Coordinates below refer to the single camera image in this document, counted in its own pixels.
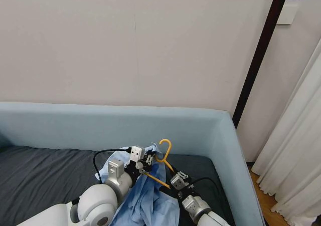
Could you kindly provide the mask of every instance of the light blue cloth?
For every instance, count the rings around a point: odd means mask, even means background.
[[[154,143],[150,147],[145,148],[145,151],[149,150],[160,153]],[[108,161],[114,158],[127,163],[130,157],[127,152],[114,152],[99,171],[103,182],[108,178]],[[165,164],[154,161],[150,174],[165,181]],[[124,202],[118,208],[111,226],[178,226],[180,218],[178,201],[161,192],[159,190],[160,187],[160,183],[146,175],[141,175]]]

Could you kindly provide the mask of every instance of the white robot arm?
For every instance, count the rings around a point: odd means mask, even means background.
[[[109,161],[109,177],[103,184],[93,185],[78,199],[54,205],[18,226],[107,226],[137,178],[151,166],[151,161],[151,155],[145,155],[144,148],[133,146],[126,168],[121,160]],[[193,222],[198,226],[229,226],[183,178],[177,173],[171,184]]]

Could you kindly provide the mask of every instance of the white curtain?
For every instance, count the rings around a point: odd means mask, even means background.
[[[252,171],[288,224],[321,214],[321,41]]]

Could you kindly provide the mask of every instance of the black cable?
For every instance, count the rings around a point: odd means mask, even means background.
[[[101,180],[101,176],[100,176],[99,170],[98,170],[98,168],[97,168],[97,166],[96,166],[96,161],[95,161],[96,156],[97,156],[99,153],[102,153],[102,152],[115,152],[115,151],[126,151],[126,152],[128,152],[129,149],[131,150],[131,148],[128,148],[128,149],[105,149],[105,150],[101,150],[101,151],[98,151],[98,152],[95,153],[92,162],[93,162],[94,167],[95,167],[95,169],[96,169],[96,172],[97,172],[97,174],[98,174],[99,182],[100,182],[100,183],[102,183],[102,180]]]
[[[217,187],[216,183],[215,183],[211,178],[209,178],[209,177],[201,177],[201,178],[198,178],[198,179],[194,180],[193,182],[191,182],[191,184],[197,183],[197,182],[202,181],[202,180],[209,180],[209,181],[211,181],[211,182],[214,184],[214,186],[215,186],[215,188],[216,188],[216,190],[217,190],[217,193],[220,193],[219,188]]]
[[[214,182],[211,178],[209,178],[209,177],[201,177],[201,178],[198,178],[198,179],[196,179],[196,180],[194,180],[193,182],[191,182],[191,184],[194,184],[194,183],[196,183],[196,182],[199,182],[199,181],[202,181],[202,180],[209,180],[209,181],[211,181],[213,184],[214,184],[214,186],[215,186],[215,188],[216,188],[216,190],[217,190],[217,193],[218,193],[218,198],[219,198],[219,202],[220,202],[220,205],[221,205],[221,209],[222,209],[222,213],[223,213],[223,215],[224,215],[224,219],[226,220],[227,218],[226,218],[226,216],[225,216],[225,212],[224,212],[224,210],[223,210],[223,204],[222,204],[222,197],[221,197],[221,194],[220,194],[220,191],[219,191],[219,188],[217,187],[217,184],[216,184],[216,182]]]

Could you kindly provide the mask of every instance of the bed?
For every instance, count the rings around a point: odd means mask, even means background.
[[[97,184],[92,157],[94,151],[75,149],[39,149],[4,147],[0,149],[0,200],[6,202],[0,211],[0,225],[17,225],[58,203],[77,198]],[[97,156],[102,167],[109,153]],[[201,156],[170,155],[169,161],[193,178],[210,177],[211,182],[195,185],[210,207],[230,225],[235,225],[219,177],[210,159]],[[180,210],[179,225],[194,225],[189,215]]]
[[[227,112],[40,103],[0,103],[0,225],[18,224],[96,184],[94,151],[162,138],[173,143],[170,163],[216,182],[218,191],[210,182],[196,185],[213,211],[230,225],[265,225]],[[193,225],[183,210],[180,225]]]

